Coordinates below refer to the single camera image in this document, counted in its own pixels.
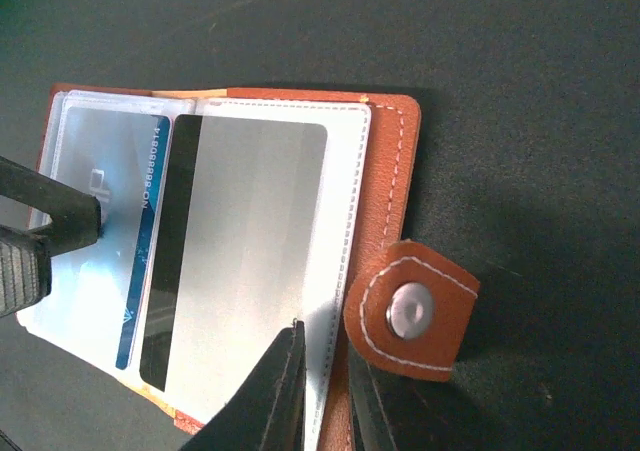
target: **dark gray background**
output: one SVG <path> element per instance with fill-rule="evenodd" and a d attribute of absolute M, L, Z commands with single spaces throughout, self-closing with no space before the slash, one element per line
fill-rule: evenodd
<path fill-rule="evenodd" d="M 638 3 L 2 0 L 0 152 L 34 165 L 56 81 L 415 88 L 406 234 L 483 282 L 453 385 L 491 447 L 638 448 Z M 12 319 L 0 352 L 0 428 L 25 451 L 185 440 Z"/>

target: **stitching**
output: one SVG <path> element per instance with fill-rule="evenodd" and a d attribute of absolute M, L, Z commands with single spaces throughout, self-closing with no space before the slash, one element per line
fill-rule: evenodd
<path fill-rule="evenodd" d="M 297 109 L 324 109 L 324 110 L 331 110 L 331 111 L 363 111 L 363 109 L 361 107 L 356 107 L 353 106 L 352 104 L 348 104 L 348 105 L 344 105 L 344 106 L 335 106 L 335 105 L 316 105 L 316 104 L 309 104 L 309 103 L 305 103 L 305 104 L 294 104 L 294 103 L 287 103 L 281 100 L 270 100 L 270 102 L 268 100 L 264 100 L 261 102 L 256 102 L 256 101 L 241 101 L 238 99 L 220 99 L 220 98 L 213 98 L 212 100 L 209 101 L 209 104 L 211 105 L 217 105 L 220 106 L 222 104 L 230 104 L 230 105 L 234 105 L 234 106 L 254 106 L 254 107 L 279 107 L 279 108 L 297 108 Z M 369 127 L 369 117 L 367 116 L 366 113 L 364 113 L 364 120 L 362 123 L 362 130 L 360 131 L 360 145 L 358 147 L 358 161 L 356 163 L 356 169 L 355 169 L 355 173 L 354 173 L 354 178 L 353 178 L 353 184 L 352 184 L 352 189 L 351 189 L 351 200 L 350 200 L 350 204 L 349 204 L 349 214 L 348 214 L 348 218 L 347 218 L 347 227 L 345 230 L 345 234 L 344 234 L 344 240 L 343 240 L 343 248 L 342 248 L 342 257 L 341 257 L 341 262 L 340 262 L 340 271 L 338 273 L 338 282 L 336 283 L 336 289 L 335 289 L 335 294 L 334 294 L 334 298 L 333 298 L 333 309 L 334 312 L 331 316 L 331 325 L 330 325 L 330 330 L 329 330 L 329 339 L 327 342 L 327 352 L 325 353 L 325 362 L 324 362 L 324 367 L 322 370 L 322 376 L 320 378 L 320 390 L 321 393 L 320 395 L 324 395 L 324 399 L 321 402 L 318 402 L 318 405 L 316 406 L 315 409 L 315 414 L 314 414 L 314 418 L 313 418 L 313 424 L 311 426 L 312 429 L 312 433 L 315 433 L 318 427 L 318 422 L 320 421 L 321 424 L 321 420 L 319 420 L 320 418 L 320 411 L 322 409 L 324 409 L 324 405 L 326 402 L 326 395 L 327 392 L 324 392 L 324 390 L 328 390 L 328 383 L 329 383 L 329 377 L 331 375 L 331 365 L 333 363 L 333 354 L 335 351 L 335 346 L 336 346 L 336 340 L 337 340 L 337 336 L 338 336 L 338 327 L 340 324 L 340 320 L 338 319 L 339 316 L 341 315 L 341 311 L 342 311 L 342 307 L 341 307 L 341 298 L 343 297 L 343 293 L 340 293 L 341 289 L 344 289 L 344 281 L 346 279 L 346 267 L 347 267 L 347 254 L 349 252 L 350 249 L 350 245 L 351 242 L 353 240 L 353 238 L 351 237 L 350 239 L 350 234 L 352 232 L 352 228 L 353 228 L 353 221 L 356 217 L 356 209 L 355 209 L 355 196 L 358 190 L 358 185 L 359 182 L 362 178 L 362 158 L 364 155 L 364 148 L 366 146 L 366 140 L 365 140 L 365 134 L 367 132 L 367 129 Z"/>
<path fill-rule="evenodd" d="M 442 276 L 443 278 L 451 281 L 453 284 L 455 284 L 459 288 L 461 288 L 464 291 L 466 291 L 469 294 L 471 294 L 474 298 L 478 297 L 478 293 L 476 293 L 473 289 L 469 288 L 468 286 L 465 286 L 460 281 L 456 280 L 454 277 L 443 273 L 442 271 L 440 271 L 437 268 L 434 268 L 429 263 L 426 263 L 425 261 L 421 261 L 416 256 L 403 256 L 402 258 L 397 259 L 396 261 L 393 261 L 386 268 L 384 268 L 382 271 L 377 273 L 371 279 L 371 281 L 369 282 L 369 285 L 364 290 L 364 296 L 362 297 L 362 301 L 360 302 L 360 328 L 362 329 L 362 334 L 364 334 L 364 339 L 367 342 L 367 344 L 369 345 L 369 347 L 371 349 L 373 349 L 376 353 L 378 353 L 380 356 L 383 356 L 383 357 L 385 357 L 385 358 L 387 358 L 387 359 L 389 359 L 391 361 L 394 361 L 394 362 L 396 362 L 398 364 L 407 365 L 407 366 L 414 366 L 416 368 L 421 368 L 421 369 L 429 369 L 431 371 L 451 371 L 452 370 L 451 367 L 433 366 L 431 364 L 417 363 L 417 362 L 414 362 L 414 361 L 409 361 L 407 359 L 400 359 L 400 358 L 397 358 L 397 357 L 395 357 L 395 356 L 393 356 L 391 354 L 385 353 L 384 351 L 382 351 L 381 349 L 379 349 L 375 345 L 375 343 L 372 341 L 371 337 L 369 336 L 369 333 L 367 332 L 367 327 L 366 327 L 365 322 L 364 322 L 364 307 L 365 307 L 365 305 L 367 303 L 367 299 L 369 298 L 369 292 L 371 291 L 371 289 L 376 284 L 376 281 L 378 281 L 379 278 L 381 278 L 382 276 L 387 274 L 389 271 L 391 271 L 396 266 L 404 263 L 405 261 L 413 261 L 414 263 L 417 263 L 420 266 L 422 266 L 424 268 L 427 268 L 429 271 L 432 271 L 432 272 Z"/>
<path fill-rule="evenodd" d="M 402 151 L 402 141 L 404 139 L 404 113 L 394 106 L 383 106 L 381 104 L 370 104 L 371 107 L 388 109 L 390 111 L 395 111 L 398 113 L 400 117 L 400 136 L 398 138 L 397 152 L 396 152 L 396 163 L 393 168 L 393 177 L 391 178 L 391 189 L 389 190 L 389 199 L 387 201 L 387 216 L 384 222 L 384 229 L 382 230 L 382 241 L 380 242 L 380 249 L 384 248 L 384 242 L 387 238 L 387 234 L 389 233 L 389 222 L 391 221 L 391 205 L 393 204 L 393 192 L 396 188 L 396 182 L 398 181 L 398 170 L 400 167 L 400 152 Z"/>
<path fill-rule="evenodd" d="M 262 433 L 262 439 L 260 440 L 260 446 L 258 449 L 264 449 L 264 446 L 267 440 L 267 434 L 269 433 L 269 427 L 271 426 L 271 422 L 273 421 L 273 415 L 275 414 L 276 406 L 278 405 L 278 398 L 280 397 L 280 392 L 282 391 L 282 385 L 284 384 L 287 371 L 289 371 L 289 363 L 291 362 L 291 355 L 293 354 L 292 352 L 293 345 L 296 342 L 296 333 L 297 333 L 296 321 L 294 320 L 293 332 L 291 334 L 291 348 L 287 352 L 287 361 L 284 363 L 284 369 L 282 370 L 282 374 L 280 375 L 280 378 L 278 379 L 278 382 L 277 382 L 276 397 L 274 398 L 273 404 L 271 405 L 271 412 L 269 413 L 269 419 L 267 420 L 267 424 L 264 428 L 264 432 Z"/>

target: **leather strap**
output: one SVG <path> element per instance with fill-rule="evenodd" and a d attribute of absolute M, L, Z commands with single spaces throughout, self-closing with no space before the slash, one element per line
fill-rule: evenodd
<path fill-rule="evenodd" d="M 424 334 L 404 340 L 387 323 L 395 291 L 420 283 L 435 302 Z M 373 366 L 429 381 L 447 381 L 478 297 L 480 283 L 467 271 L 426 246 L 401 241 L 385 248 L 358 273 L 344 309 L 349 340 Z"/>

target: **white stitching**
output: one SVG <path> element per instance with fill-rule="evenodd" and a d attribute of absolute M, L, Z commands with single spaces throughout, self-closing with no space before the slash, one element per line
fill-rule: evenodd
<path fill-rule="evenodd" d="M 451 369 L 452 369 L 451 367 L 433 366 L 433 365 L 430 365 L 430 364 L 416 363 L 414 361 L 409 361 L 407 359 L 396 358 L 395 356 L 392 356 L 391 354 L 385 353 L 384 351 L 379 349 L 375 345 L 375 343 L 372 341 L 371 337 L 369 337 L 369 333 L 367 332 L 367 327 L 366 327 L 365 322 L 364 322 L 364 307 L 367 304 L 367 299 L 369 298 L 369 292 L 371 291 L 373 286 L 376 284 L 376 281 L 378 281 L 378 278 L 381 278 L 382 276 L 387 274 L 389 271 L 391 271 L 393 268 L 395 268 L 396 266 L 404 263 L 405 261 L 413 261 L 413 262 L 419 264 L 420 266 L 423 266 L 423 267 L 427 268 L 428 270 L 433 271 L 436 274 L 439 274 L 443 278 L 448 279 L 449 281 L 451 281 L 453 284 L 455 284 L 459 288 L 461 288 L 464 291 L 466 291 L 469 294 L 471 294 L 474 298 L 478 297 L 478 293 L 476 293 L 473 289 L 469 288 L 468 286 L 465 286 L 464 284 L 462 284 L 460 281 L 458 281 L 454 277 L 449 276 L 448 274 L 443 273 L 439 269 L 434 268 L 429 263 L 421 261 L 416 256 L 403 256 L 402 258 L 397 259 L 396 261 L 393 261 L 392 263 L 390 263 L 386 268 L 384 268 L 382 271 L 377 273 L 373 278 L 371 278 L 371 281 L 369 282 L 369 285 L 364 290 L 364 296 L 362 297 L 362 302 L 360 303 L 360 328 L 362 329 L 362 334 L 364 335 L 364 339 L 367 342 L 367 344 L 369 345 L 369 347 L 371 347 L 371 349 L 373 349 L 380 356 L 383 356 L 383 357 L 385 357 L 385 358 L 387 358 L 387 359 L 389 359 L 391 361 L 394 361 L 394 362 L 396 362 L 398 364 L 403 364 L 403 365 L 407 365 L 407 366 L 414 366 L 416 368 L 421 368 L 421 369 L 430 369 L 432 371 L 451 371 Z"/>
<path fill-rule="evenodd" d="M 209 101 L 210 104 L 213 105 L 221 105 L 223 103 L 226 104 L 231 104 L 231 105 L 241 105 L 241 106 L 266 106 L 266 107 L 280 107 L 280 108 L 299 108 L 299 109 L 325 109 L 325 110 L 331 110 L 331 111 L 363 111 L 362 108 L 360 107 L 354 107 L 353 103 L 350 103 L 348 105 L 345 106 L 322 106 L 322 105 L 309 105 L 309 104 L 293 104 L 293 103 L 286 103 L 283 102 L 281 100 L 271 100 L 274 102 L 269 102 L 269 103 L 265 103 L 264 101 L 261 103 L 256 103 L 255 101 L 240 101 L 240 100 L 236 100 L 236 99 L 219 99 L 219 98 L 214 98 L 211 101 Z M 338 319 L 339 316 L 342 313 L 342 309 L 339 303 L 340 300 L 340 293 L 339 290 L 343 287 L 344 281 L 346 279 L 347 273 L 346 273 L 346 266 L 347 266 L 347 259 L 346 259 L 346 255 L 349 252 L 349 244 L 350 244 L 350 240 L 349 240 L 349 234 L 351 232 L 351 228 L 353 227 L 353 220 L 354 217 L 356 216 L 355 211 L 355 206 L 354 206 L 354 202 L 355 202 L 355 195 L 356 195 L 356 191 L 358 189 L 358 183 L 362 178 L 362 155 L 364 153 L 364 147 L 366 146 L 366 141 L 365 141 L 365 133 L 369 127 L 369 119 L 367 116 L 367 113 L 363 113 L 365 115 L 364 117 L 364 121 L 362 123 L 362 131 L 360 132 L 360 145 L 358 147 L 358 162 L 356 163 L 356 170 L 354 173 L 354 180 L 353 180 L 353 188 L 351 190 L 351 204 L 349 206 L 349 214 L 348 214 L 348 218 L 347 218 L 347 228 L 345 231 L 345 238 L 344 238 L 344 242 L 343 242 L 343 248 L 342 248 L 342 257 L 341 257 L 341 264 L 340 264 L 340 272 L 338 274 L 338 282 L 336 283 L 336 289 L 335 289 L 335 294 L 334 294 L 334 298 L 333 298 L 333 308 L 334 310 L 337 310 L 337 312 L 334 312 L 333 315 L 331 316 L 331 329 L 329 332 L 329 339 L 328 339 L 328 343 L 327 343 L 327 353 L 326 353 L 326 358 L 325 358 L 325 363 L 324 363 L 324 369 L 322 371 L 322 377 L 320 380 L 320 389 L 324 390 L 324 389 L 328 389 L 328 382 L 329 382 L 329 378 L 331 376 L 331 364 L 333 363 L 333 353 L 331 352 L 331 350 L 333 349 L 335 351 L 335 347 L 336 347 L 336 341 L 337 341 L 337 337 L 338 337 L 338 327 L 340 325 L 340 320 Z M 312 430 L 313 432 L 315 432 L 315 430 L 317 429 L 318 426 L 318 418 L 320 417 L 320 410 L 324 409 L 324 405 L 326 403 L 326 394 L 325 393 L 325 401 L 323 401 L 322 403 L 318 403 L 318 407 L 315 410 L 315 414 L 314 414 L 314 418 L 313 418 L 313 424 L 312 424 Z"/>
<path fill-rule="evenodd" d="M 391 205 L 393 203 L 393 191 L 396 188 L 396 182 L 398 181 L 398 170 L 400 167 L 400 152 L 402 151 L 402 141 L 404 139 L 404 113 L 400 111 L 398 108 L 393 106 L 383 106 L 381 104 L 369 105 L 375 106 L 376 108 L 388 109 L 390 111 L 395 111 L 398 113 L 400 117 L 400 137 L 398 139 L 397 145 L 397 153 L 396 153 L 396 164 L 393 168 L 393 178 L 391 178 L 391 189 L 389 190 L 389 201 L 387 202 L 387 216 L 385 218 L 384 229 L 382 231 L 382 241 L 380 243 L 380 249 L 384 248 L 384 241 L 387 238 L 387 234 L 389 233 L 389 222 L 391 221 Z"/>

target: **orange leather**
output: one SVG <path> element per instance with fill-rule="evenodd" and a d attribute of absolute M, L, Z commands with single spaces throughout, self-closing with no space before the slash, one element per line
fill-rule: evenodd
<path fill-rule="evenodd" d="M 196 434 L 204 427 L 203 423 L 196 421 L 191 416 L 187 416 L 180 411 L 176 411 L 176 415 L 173 418 L 173 425 L 191 435 Z"/>
<path fill-rule="evenodd" d="M 400 238 L 418 142 L 418 103 L 402 95 L 338 91 L 229 88 L 227 93 L 236 98 L 359 101 L 371 107 L 371 129 L 347 277 L 349 287 L 354 277 L 366 269 L 370 256 Z M 341 330 L 318 449 L 350 451 L 350 423 L 347 336 Z"/>
<path fill-rule="evenodd" d="M 435 302 L 427 331 L 412 340 L 392 333 L 386 311 L 403 284 L 425 285 Z M 344 309 L 347 334 L 369 363 L 391 373 L 447 381 L 473 310 L 480 283 L 426 246 L 392 244 L 372 257 L 355 279 Z"/>

